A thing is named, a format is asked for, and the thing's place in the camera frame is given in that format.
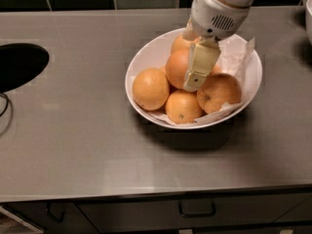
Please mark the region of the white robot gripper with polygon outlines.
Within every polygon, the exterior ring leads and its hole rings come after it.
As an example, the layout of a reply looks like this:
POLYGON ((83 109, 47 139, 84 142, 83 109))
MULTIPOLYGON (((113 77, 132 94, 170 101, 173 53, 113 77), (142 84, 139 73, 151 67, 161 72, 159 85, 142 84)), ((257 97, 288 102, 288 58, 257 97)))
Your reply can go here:
MULTIPOLYGON (((193 0, 191 15, 182 38, 194 41, 199 36, 223 40, 236 33, 249 13, 249 8, 231 6, 220 0, 193 0)), ((183 89, 196 92, 212 72, 220 48, 217 42, 204 40, 189 49, 188 67, 183 89)))

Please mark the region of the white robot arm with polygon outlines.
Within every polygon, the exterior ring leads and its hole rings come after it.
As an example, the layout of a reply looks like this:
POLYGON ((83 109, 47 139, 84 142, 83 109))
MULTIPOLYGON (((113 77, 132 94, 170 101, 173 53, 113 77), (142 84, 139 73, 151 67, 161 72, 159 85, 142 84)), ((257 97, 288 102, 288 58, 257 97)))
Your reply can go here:
POLYGON ((192 44, 183 89, 197 91, 206 81, 219 56, 220 40, 236 33, 249 14, 254 0, 193 0, 182 37, 192 44))

